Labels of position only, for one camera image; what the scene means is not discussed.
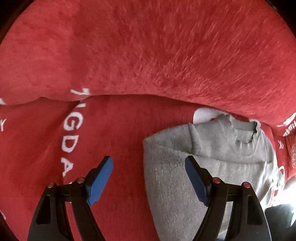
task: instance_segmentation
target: screw head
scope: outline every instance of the screw head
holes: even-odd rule
[[[251,184],[248,183],[248,182],[244,182],[244,183],[243,183],[243,186],[244,186],[245,188],[250,188],[250,187],[251,187]]]
[[[221,179],[218,178],[218,177],[214,177],[213,182],[216,183],[216,184],[219,184],[221,182]]]
[[[77,180],[76,180],[76,182],[78,182],[78,183],[84,183],[84,177],[80,177],[80,178],[78,178]]]
[[[49,184],[47,184],[48,188],[52,188],[54,186],[54,182],[50,182]]]

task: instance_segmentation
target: white logo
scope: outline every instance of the white logo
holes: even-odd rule
[[[1,128],[1,131],[4,131],[4,123],[7,119],[5,120],[0,120],[0,128]]]
[[[282,125],[277,125],[277,127],[288,126],[289,124],[291,124],[295,117],[296,112],[293,115],[291,115],[288,119],[286,119]]]
[[[70,90],[71,93],[76,94],[76,95],[90,95],[91,93],[89,92],[88,88],[82,88],[82,92],[76,91],[76,90]]]
[[[6,103],[4,102],[4,100],[2,98],[0,98],[0,104],[1,105],[6,105]]]
[[[278,143],[279,143],[279,148],[280,149],[283,149],[284,148],[284,144],[282,143],[282,141],[278,141]]]
[[[283,137],[286,137],[287,135],[289,135],[290,132],[291,132],[292,130],[294,130],[295,128],[296,128],[296,121],[294,121],[292,124],[289,125],[288,128],[286,128],[286,131],[285,131],[285,133],[283,134]]]
[[[86,103],[80,103],[76,106],[76,108],[84,108],[86,107]],[[71,123],[69,123],[70,118],[77,118],[76,120],[71,120]],[[79,112],[71,112],[66,119],[64,120],[64,130],[65,131],[73,131],[74,129],[78,130],[83,124],[83,115]],[[78,143],[79,135],[67,135],[63,136],[62,140],[62,150],[66,153],[71,153],[74,148],[76,147]],[[69,147],[66,144],[67,140],[72,140],[73,144],[71,147]],[[70,162],[65,157],[61,158],[61,163],[64,164],[64,171],[63,171],[63,177],[66,176],[67,172],[73,169],[74,163]]]

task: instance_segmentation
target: black object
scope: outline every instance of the black object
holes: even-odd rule
[[[2,241],[18,241],[3,216],[0,214],[0,240]]]
[[[286,233],[281,238],[281,241],[295,241],[295,237],[296,237],[296,221],[289,229],[287,229]]]
[[[294,0],[266,0],[285,20],[294,36],[296,36],[296,1]]]
[[[193,156],[186,158],[185,169],[198,199],[208,207],[193,241],[216,241],[227,202],[233,205],[225,241],[271,241],[264,212],[250,183],[238,186],[213,178]]]
[[[291,204],[281,204],[265,210],[272,241],[282,241],[282,238],[291,227],[293,209]]]
[[[73,241],[65,202],[71,202],[76,224],[83,241],[105,241],[89,205],[96,202],[111,174],[113,161],[109,156],[86,178],[72,184],[56,186],[49,183],[34,213],[28,241]]]
[[[19,15],[34,0],[1,0],[0,1],[0,44]]]

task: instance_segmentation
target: red fleece blanket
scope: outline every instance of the red fleece blanket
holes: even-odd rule
[[[264,0],[35,0],[0,47],[2,103],[153,94],[275,131],[295,75],[295,37]]]
[[[96,96],[83,102],[39,99],[1,107],[0,210],[7,223],[25,241],[46,184],[73,182],[110,155],[114,171],[91,208],[106,240],[157,241],[144,185],[142,141],[165,128],[192,122],[199,107],[136,95]],[[262,129],[273,142],[271,129],[266,125]],[[80,236],[70,210],[77,241]]]

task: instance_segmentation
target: gray cloth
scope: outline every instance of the gray cloth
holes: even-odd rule
[[[147,196],[161,241],[192,240],[206,213],[185,171],[188,155],[226,183],[250,182],[263,209],[272,189],[284,182],[272,144],[259,125],[230,115],[163,130],[143,145]],[[226,235],[230,214],[228,203],[219,238]]]

